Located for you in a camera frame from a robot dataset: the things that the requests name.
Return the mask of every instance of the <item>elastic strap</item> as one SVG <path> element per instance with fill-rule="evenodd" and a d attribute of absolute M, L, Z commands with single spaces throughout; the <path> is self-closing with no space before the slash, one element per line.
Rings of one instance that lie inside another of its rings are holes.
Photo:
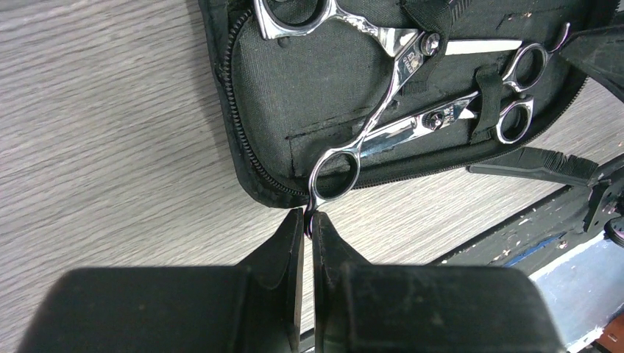
<path fill-rule="evenodd" d="M 426 32 L 440 34 L 440 49 L 403 86 L 402 95 L 421 93 L 427 90 L 429 76 L 439 65 L 447 50 L 448 36 L 453 23 L 449 4 L 445 0 L 403 0 L 401 7 Z"/>
<path fill-rule="evenodd" d="M 475 78 L 481 91 L 481 113 L 470 137 L 471 144 L 492 138 L 492 127 L 498 123 L 500 99 L 503 95 L 503 80 L 496 65 L 481 66 L 477 69 Z"/>

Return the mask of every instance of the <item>black plastic part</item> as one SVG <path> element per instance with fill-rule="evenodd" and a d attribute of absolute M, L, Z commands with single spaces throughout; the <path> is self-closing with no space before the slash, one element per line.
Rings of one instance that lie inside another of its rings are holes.
<path fill-rule="evenodd" d="M 325 351 L 325 330 L 333 298 L 340 282 L 343 263 L 369 264 L 351 245 L 340 238 L 327 213 L 315 212 L 312 225 L 312 252 L 314 261 L 314 322 L 315 352 Z"/>
<path fill-rule="evenodd" d="M 236 267 L 71 271 L 18 352 L 298 352 L 302 216 Z"/>
<path fill-rule="evenodd" d="M 580 350 L 579 353 L 611 353 L 605 350 L 600 344 L 594 342 L 591 346 L 587 346 Z"/>
<path fill-rule="evenodd" d="M 299 341 L 299 352 L 307 352 L 314 349 L 314 345 L 316 344 L 315 340 L 314 329 L 309 329 L 302 333 Z"/>
<path fill-rule="evenodd" d="M 564 351 L 521 272 L 371 265 L 313 219 L 315 352 Z"/>
<path fill-rule="evenodd" d="M 434 265 L 513 266 L 527 274 L 598 235 L 619 216 L 624 155 L 601 165 L 589 178 L 593 189 L 566 186 L 434 260 Z M 609 188 L 605 185 L 619 185 Z M 592 220 L 592 227 L 586 228 Z"/>
<path fill-rule="evenodd" d="M 501 175 L 587 186 L 598 168 L 591 160 L 561 152 L 523 147 L 513 153 L 468 167 L 470 173 Z"/>
<path fill-rule="evenodd" d="M 594 188 L 589 198 L 589 212 L 585 218 L 586 232 L 604 229 L 606 222 L 620 215 L 617 207 L 624 190 L 624 168 L 605 176 Z"/>

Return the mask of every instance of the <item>hair cutting scissors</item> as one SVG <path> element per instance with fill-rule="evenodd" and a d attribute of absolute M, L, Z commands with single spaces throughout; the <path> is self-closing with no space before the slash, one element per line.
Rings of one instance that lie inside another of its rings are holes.
<path fill-rule="evenodd" d="M 566 40 L 569 31 L 570 24 L 565 24 L 563 30 L 561 31 L 561 37 L 557 45 L 550 51 L 547 51 L 544 46 L 539 43 L 529 43 L 520 47 L 503 73 L 503 84 L 510 87 L 516 93 L 524 93 L 528 89 L 532 88 L 544 74 L 544 70 L 546 69 L 546 66 L 553 54 L 561 48 L 561 45 Z M 538 54 L 539 63 L 537 64 L 537 71 L 535 75 L 533 75 L 533 79 L 529 82 L 520 82 L 517 78 L 518 65 L 522 58 L 531 52 L 536 52 Z M 481 93 L 477 90 L 453 101 L 438 104 L 433 108 L 408 115 L 397 121 L 391 122 L 390 124 L 378 127 L 364 139 L 360 158 L 393 149 L 401 143 L 408 142 L 415 138 L 428 135 L 439 129 L 451 126 L 458 120 L 478 118 L 478 114 L 471 111 L 468 106 L 480 95 Z M 514 129 L 516 130 L 515 133 L 512 136 L 508 136 L 506 135 L 506 132 L 503 131 L 503 126 L 508 114 L 515 108 L 519 108 L 522 113 L 519 123 L 520 130 Z M 519 99 L 513 101 L 500 111 L 498 123 L 495 127 L 496 138 L 499 142 L 504 144 L 518 142 L 528 131 L 532 118 L 533 97 L 521 96 Z"/>
<path fill-rule="evenodd" d="M 349 192 L 349 190 L 353 189 L 353 186 L 360 175 L 360 150 L 364 139 L 375 128 L 381 114 L 384 110 L 386 110 L 394 95 L 397 94 L 401 87 L 403 87 L 408 79 L 412 77 L 412 75 L 414 75 L 414 73 L 416 73 L 416 71 L 418 71 L 418 69 L 425 62 L 428 56 L 423 53 L 421 46 L 426 46 L 426 43 L 429 42 L 435 35 L 436 34 L 420 32 L 415 38 L 412 38 L 408 42 L 403 50 L 394 58 L 390 84 L 386 89 L 386 92 L 383 94 L 382 99 L 365 118 L 364 125 L 362 126 L 360 132 L 351 141 L 345 143 L 344 145 L 326 149 L 316 161 L 316 164 L 312 168 L 308 178 L 310 201 L 305 209 L 306 224 L 308 225 L 306 234 L 308 236 L 312 234 L 310 227 L 312 224 L 311 217 L 314 211 L 316 211 L 316 209 L 325 202 L 335 200 Z M 319 174 L 323 165 L 325 165 L 327 161 L 338 156 L 344 156 L 349 160 L 351 167 L 350 178 L 346 181 L 345 185 L 338 190 L 337 194 L 322 196 L 316 183 L 319 178 Z"/>

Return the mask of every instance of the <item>wood grain surface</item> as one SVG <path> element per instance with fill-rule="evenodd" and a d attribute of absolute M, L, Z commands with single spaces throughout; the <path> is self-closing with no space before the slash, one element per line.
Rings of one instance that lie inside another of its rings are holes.
<path fill-rule="evenodd" d="M 623 115 L 590 82 L 534 146 L 605 162 Z M 372 262 L 426 263 L 558 187 L 457 170 L 324 211 Z M 286 213 L 236 180 L 196 0 L 0 4 L 0 352 L 67 270 L 233 264 Z"/>

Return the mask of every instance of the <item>silver scissors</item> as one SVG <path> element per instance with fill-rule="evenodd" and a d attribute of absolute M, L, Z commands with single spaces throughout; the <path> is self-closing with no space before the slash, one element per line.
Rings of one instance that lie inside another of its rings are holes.
<path fill-rule="evenodd" d="M 319 0 L 316 6 L 316 17 L 303 24 L 286 24 L 278 19 L 269 9 L 267 0 L 254 0 L 255 14 L 258 18 L 262 38 L 278 39 L 284 37 L 298 37 L 309 35 L 325 21 L 337 19 L 351 24 L 359 32 L 373 37 L 390 57 L 396 57 L 405 46 L 421 34 L 419 29 L 401 29 L 392 27 L 379 27 L 371 24 L 365 17 L 354 15 L 343 10 L 336 0 Z M 429 45 L 437 46 L 434 34 L 429 40 Z M 521 40 L 449 40 L 446 55 L 486 53 L 493 51 L 505 51 L 517 49 L 522 44 Z"/>
<path fill-rule="evenodd" d="M 557 45 L 550 51 L 547 51 L 544 46 L 539 43 L 529 43 L 520 47 L 503 74 L 503 84 L 510 87 L 516 93 L 523 93 L 532 88 L 544 74 L 544 70 L 546 69 L 550 59 L 553 57 L 553 54 L 561 48 L 561 45 L 566 40 L 569 31 L 570 24 L 565 24 L 561 31 L 561 37 L 559 38 Z M 539 70 L 530 82 L 519 82 L 517 78 L 517 68 L 520 60 L 532 51 L 536 51 L 539 54 Z M 458 120 L 478 118 L 478 114 L 468 109 L 468 106 L 480 95 L 481 93 L 477 90 L 456 100 L 438 104 L 435 107 L 426 109 L 416 114 L 408 115 L 373 130 L 364 139 L 360 152 L 360 158 L 365 158 L 371 154 L 382 151 L 388 151 L 401 143 L 408 142 L 415 138 L 419 138 L 434 131 L 451 126 Z M 521 109 L 522 114 L 520 126 L 522 128 L 513 136 L 508 137 L 503 131 L 503 124 L 508 114 L 515 108 Z M 496 138 L 499 142 L 504 144 L 518 142 L 528 131 L 532 118 L 533 97 L 521 96 L 519 99 L 513 101 L 500 111 L 498 123 L 495 127 Z"/>
<path fill-rule="evenodd" d="M 336 200 L 342 197 L 345 193 L 349 192 L 349 190 L 353 189 L 353 186 L 360 175 L 360 150 L 364 139 L 375 128 L 381 114 L 386 110 L 394 95 L 396 95 L 408 79 L 412 77 L 416 71 L 418 71 L 428 56 L 435 55 L 436 50 L 430 52 L 429 55 L 425 55 L 425 50 L 421 50 L 421 46 L 426 46 L 426 43 L 429 42 L 429 39 L 431 39 L 434 35 L 435 34 L 419 32 L 416 37 L 409 40 L 407 45 L 405 45 L 402 51 L 400 51 L 394 58 L 390 84 L 379 103 L 377 103 L 371 113 L 369 113 L 364 119 L 364 125 L 362 126 L 360 132 L 351 141 L 345 143 L 344 145 L 326 149 L 316 161 L 316 164 L 312 168 L 308 178 L 310 201 L 305 209 L 305 222 L 308 227 L 305 230 L 305 233 L 308 237 L 312 234 L 311 225 L 312 214 L 314 211 L 316 211 L 316 209 L 325 202 Z M 317 188 L 316 182 L 319 178 L 323 165 L 337 156 L 344 156 L 349 160 L 351 167 L 350 178 L 347 180 L 344 187 L 338 190 L 338 193 L 330 196 L 322 196 Z"/>

